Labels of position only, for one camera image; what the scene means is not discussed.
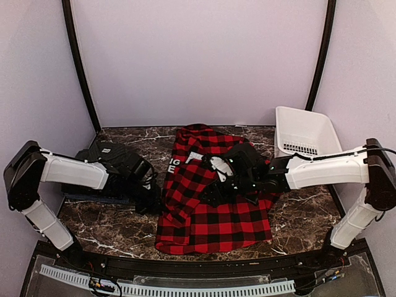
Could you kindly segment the red black plaid shirt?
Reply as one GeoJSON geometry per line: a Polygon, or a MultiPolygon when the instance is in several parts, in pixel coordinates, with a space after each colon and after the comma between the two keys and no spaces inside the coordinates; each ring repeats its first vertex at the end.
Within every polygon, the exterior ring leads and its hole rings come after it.
{"type": "Polygon", "coordinates": [[[209,163],[210,158],[248,142],[205,124],[177,131],[163,185],[156,250],[171,255],[212,254],[272,239],[268,212],[279,195],[228,196],[221,190],[220,172],[209,163]]]}

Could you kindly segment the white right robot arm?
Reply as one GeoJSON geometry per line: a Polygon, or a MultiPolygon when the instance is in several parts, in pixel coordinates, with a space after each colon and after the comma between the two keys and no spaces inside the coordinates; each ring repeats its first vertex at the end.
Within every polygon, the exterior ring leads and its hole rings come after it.
{"type": "Polygon", "coordinates": [[[316,254],[316,263],[328,269],[352,241],[374,220],[395,208],[395,165],[377,139],[365,145],[327,155],[292,155],[268,159],[250,144],[238,144],[222,155],[206,154],[204,168],[218,178],[200,198],[211,206],[234,202],[238,196],[253,204],[260,194],[280,194],[311,186],[360,184],[355,203],[332,227],[316,254]]]}

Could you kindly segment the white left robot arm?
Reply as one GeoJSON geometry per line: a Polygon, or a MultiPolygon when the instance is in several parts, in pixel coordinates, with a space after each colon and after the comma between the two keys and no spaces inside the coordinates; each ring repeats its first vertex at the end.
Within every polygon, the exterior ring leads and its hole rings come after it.
{"type": "Polygon", "coordinates": [[[87,265],[87,255],[78,240],[39,195],[44,183],[57,184],[67,199],[107,204],[131,204],[138,214],[160,209],[160,187],[152,164],[130,147],[95,142],[74,157],[26,142],[3,172],[9,208],[22,213],[63,252],[74,270],[87,265]]]}

